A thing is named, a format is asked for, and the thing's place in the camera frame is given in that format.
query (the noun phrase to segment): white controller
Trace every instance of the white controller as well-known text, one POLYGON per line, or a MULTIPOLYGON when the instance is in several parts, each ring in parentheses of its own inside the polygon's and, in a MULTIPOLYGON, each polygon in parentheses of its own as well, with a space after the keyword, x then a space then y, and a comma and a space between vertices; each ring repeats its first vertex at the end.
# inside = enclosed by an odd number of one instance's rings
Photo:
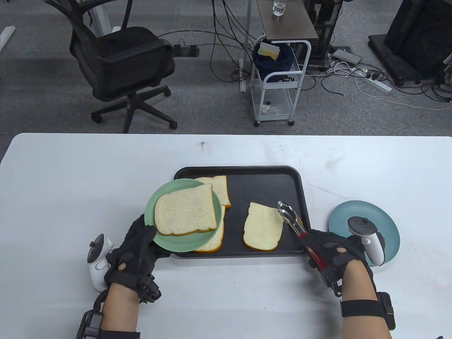
POLYGON ((112 251, 114 243, 102 233, 97 236, 96 240, 91 242, 89 247, 87 262, 91 282, 97 292, 102 292, 108 287, 104 276, 110 269, 105 256, 112 251))
POLYGON ((348 220, 348 230, 361 238, 364 249, 375 266, 385 262, 385 238, 378 232, 370 220, 363 217, 351 217, 348 220))

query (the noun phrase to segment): hand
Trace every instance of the hand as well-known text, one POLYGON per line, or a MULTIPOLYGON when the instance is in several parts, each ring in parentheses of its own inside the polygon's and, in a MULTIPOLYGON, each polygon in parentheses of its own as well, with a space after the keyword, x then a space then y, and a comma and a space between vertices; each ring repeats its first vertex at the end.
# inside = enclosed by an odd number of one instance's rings
MULTIPOLYGON (((335 275, 340 279, 344 277, 345 268, 352 260, 362 261, 371 280, 373 279, 359 236, 351 235, 344 238, 332 232, 310 230, 300 241, 304 246, 317 252, 328 265, 332 266, 335 275)), ((310 266, 317 267, 313 259, 310 259, 310 266)))
MULTIPOLYGON (((170 256, 169 251, 153 242, 156 234, 155 226, 145 225, 144 214, 135 220, 122 245, 107 255, 111 267, 105 274, 105 282, 124 285, 136 291, 141 298, 142 290, 148 291, 152 285, 151 273, 156 260, 170 256)), ((155 287, 157 288, 155 293, 160 293, 158 287, 156 285, 155 287)))

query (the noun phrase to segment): chair armrest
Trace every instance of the chair armrest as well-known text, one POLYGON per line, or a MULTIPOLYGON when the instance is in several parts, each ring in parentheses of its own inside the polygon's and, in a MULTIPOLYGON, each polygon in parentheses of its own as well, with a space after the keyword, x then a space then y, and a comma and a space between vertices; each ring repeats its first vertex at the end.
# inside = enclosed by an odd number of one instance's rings
POLYGON ((116 0, 84 0, 83 2, 79 2, 80 10, 83 14, 88 12, 90 9, 93 9, 94 7, 97 7, 102 4, 106 4, 110 1, 116 1, 116 0))
POLYGON ((115 62, 125 60, 143 53, 147 53, 165 46, 167 48, 170 48, 171 50, 173 49, 173 46, 168 41, 164 39, 158 39, 140 46, 129 48, 125 51, 114 53, 109 56, 100 56, 100 57, 98 56, 97 59, 106 64, 113 64, 115 62))

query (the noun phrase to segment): black office chair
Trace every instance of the black office chair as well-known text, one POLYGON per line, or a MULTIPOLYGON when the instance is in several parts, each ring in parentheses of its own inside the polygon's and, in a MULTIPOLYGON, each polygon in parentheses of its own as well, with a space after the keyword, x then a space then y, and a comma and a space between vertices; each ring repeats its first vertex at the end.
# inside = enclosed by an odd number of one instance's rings
POLYGON ((122 128, 129 131, 133 114, 137 109, 148 112, 166 122, 171 129, 177 122, 171 117, 145 103, 145 100, 163 93, 171 95, 168 86, 162 86, 143 93, 137 91, 145 87, 156 87, 160 81, 174 72, 173 47, 157 38, 144 27, 127 27, 132 0, 127 3, 121 30, 97 38, 83 23, 83 14, 101 4, 114 0, 45 0, 62 12, 72 24, 71 54, 93 88, 93 96, 104 102, 123 96, 127 100, 91 113, 91 119, 102 122, 101 114, 127 108, 122 128))

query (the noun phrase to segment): chair base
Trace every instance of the chair base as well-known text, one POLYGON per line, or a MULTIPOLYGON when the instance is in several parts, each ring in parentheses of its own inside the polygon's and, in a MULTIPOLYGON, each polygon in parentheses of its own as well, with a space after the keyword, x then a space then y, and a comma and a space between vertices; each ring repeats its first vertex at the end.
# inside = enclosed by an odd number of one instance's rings
POLYGON ((141 109, 142 111, 145 111, 146 113, 152 114, 153 116, 155 116, 159 119, 169 122, 169 127, 171 129, 176 129, 177 122, 175 120, 173 120, 173 118, 160 112, 158 109, 155 109, 151 105, 148 105, 145 103, 145 100, 153 98, 161 93, 163 93, 163 95, 165 97, 169 97, 171 95, 171 91, 168 88, 168 86, 154 88, 154 89, 151 89, 151 90, 143 92, 143 93, 129 94, 127 96, 127 100, 124 100, 120 103, 100 109, 99 111, 92 112, 91 120, 93 120, 95 123, 101 123, 102 122, 102 114, 114 112, 114 111, 117 111, 122 108, 127 108, 126 118, 124 120, 122 132, 128 133, 135 111, 137 109, 141 109))

